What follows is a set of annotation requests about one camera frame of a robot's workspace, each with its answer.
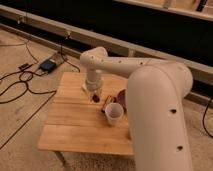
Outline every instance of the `power cord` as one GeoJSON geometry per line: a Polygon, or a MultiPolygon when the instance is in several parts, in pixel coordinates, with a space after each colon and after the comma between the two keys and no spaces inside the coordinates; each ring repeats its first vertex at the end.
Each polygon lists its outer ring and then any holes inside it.
{"type": "Polygon", "coordinates": [[[71,64],[70,62],[68,62],[66,59],[64,59],[64,55],[63,55],[63,46],[62,46],[62,43],[61,43],[61,50],[60,50],[60,55],[61,55],[61,58],[63,59],[64,62],[66,62],[67,64],[69,64],[70,66],[74,67],[77,69],[77,71],[80,73],[81,70],[78,66],[74,65],[74,64],[71,64]]]}
{"type": "Polygon", "coordinates": [[[205,132],[207,133],[207,135],[208,135],[210,138],[213,138],[213,134],[211,134],[211,133],[208,131],[208,129],[206,128],[206,124],[205,124],[206,113],[207,113],[207,111],[208,111],[208,108],[209,108],[211,102],[212,102],[212,97],[210,98],[210,100],[209,100],[209,102],[208,102],[208,104],[207,104],[207,106],[206,106],[206,109],[205,109],[205,111],[204,111],[203,119],[202,119],[202,125],[203,125],[203,128],[204,128],[205,132]]]}
{"type": "Polygon", "coordinates": [[[33,91],[29,88],[28,82],[29,82],[30,80],[33,79],[33,76],[34,76],[34,75],[41,77],[41,76],[43,76],[43,75],[46,74],[46,73],[37,74],[37,73],[36,73],[37,70],[36,70],[35,72],[32,72],[32,71],[18,71],[18,72],[13,72],[13,73],[7,74],[6,76],[3,76],[3,77],[0,79],[1,81],[2,81],[3,79],[5,79],[6,77],[9,77],[9,76],[11,76],[11,75],[20,73],[20,75],[19,75],[19,81],[16,81],[16,82],[10,84],[4,91],[2,91],[2,92],[0,93],[0,97],[3,96],[11,87],[13,87],[13,86],[15,86],[15,85],[17,85],[17,84],[24,84],[24,85],[25,85],[25,90],[24,90],[20,95],[16,96],[15,98],[12,98],[12,99],[7,100],[7,101],[0,101],[0,104],[6,104],[6,103],[13,102],[13,101],[19,99],[20,97],[22,97],[23,95],[25,95],[27,91],[29,91],[29,92],[32,93],[32,94],[48,94],[48,93],[52,93],[53,91],[35,93],[35,92],[33,92],[33,91]],[[24,79],[23,76],[24,76],[25,74],[30,74],[30,75],[29,75],[26,79],[24,79]]]}
{"type": "Polygon", "coordinates": [[[0,146],[0,150],[50,101],[56,94],[56,91],[51,92],[51,96],[0,146]]]}

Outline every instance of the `electronic device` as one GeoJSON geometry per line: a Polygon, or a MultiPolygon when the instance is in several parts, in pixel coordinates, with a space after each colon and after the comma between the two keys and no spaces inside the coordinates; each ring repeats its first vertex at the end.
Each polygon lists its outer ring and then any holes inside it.
{"type": "Polygon", "coordinates": [[[51,73],[66,60],[67,60],[66,56],[57,52],[54,53],[50,58],[43,61],[40,64],[39,69],[41,69],[44,72],[51,73]]]}

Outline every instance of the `table leg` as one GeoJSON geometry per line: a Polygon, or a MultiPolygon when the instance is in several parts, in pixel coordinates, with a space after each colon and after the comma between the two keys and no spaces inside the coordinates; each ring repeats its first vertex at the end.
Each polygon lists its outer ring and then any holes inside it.
{"type": "Polygon", "coordinates": [[[63,165],[66,165],[67,161],[65,160],[64,156],[61,154],[60,151],[54,151],[58,159],[61,161],[63,165]]]}

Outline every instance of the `small object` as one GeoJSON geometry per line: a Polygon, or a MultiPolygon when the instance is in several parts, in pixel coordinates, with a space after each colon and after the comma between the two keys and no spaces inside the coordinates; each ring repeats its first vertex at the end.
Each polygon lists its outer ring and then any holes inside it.
{"type": "Polygon", "coordinates": [[[105,109],[109,125],[115,126],[123,117],[124,109],[119,103],[109,103],[105,109]]]}
{"type": "Polygon", "coordinates": [[[93,95],[92,100],[93,100],[95,103],[100,102],[100,98],[98,97],[97,94],[94,94],[94,95],[93,95]]]}
{"type": "Polygon", "coordinates": [[[20,71],[24,71],[24,70],[30,68],[31,66],[32,66],[32,65],[30,65],[30,64],[28,64],[28,63],[25,63],[25,64],[19,66],[18,68],[20,69],[20,71]]]}
{"type": "Polygon", "coordinates": [[[117,95],[117,102],[123,106],[124,110],[126,111],[126,101],[125,101],[125,89],[121,90],[117,95]]]}
{"type": "Polygon", "coordinates": [[[107,106],[109,103],[113,103],[113,102],[115,102],[115,101],[116,101],[115,97],[109,95],[109,96],[107,97],[107,99],[105,100],[104,105],[102,106],[101,112],[102,112],[102,113],[105,113],[106,106],[107,106]]]}

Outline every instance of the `black panel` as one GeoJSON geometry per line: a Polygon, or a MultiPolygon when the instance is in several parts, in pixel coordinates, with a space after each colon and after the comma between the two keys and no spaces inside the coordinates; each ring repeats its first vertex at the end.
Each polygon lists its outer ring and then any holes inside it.
{"type": "Polygon", "coordinates": [[[3,4],[213,66],[210,21],[111,0],[3,0],[3,4]]]}

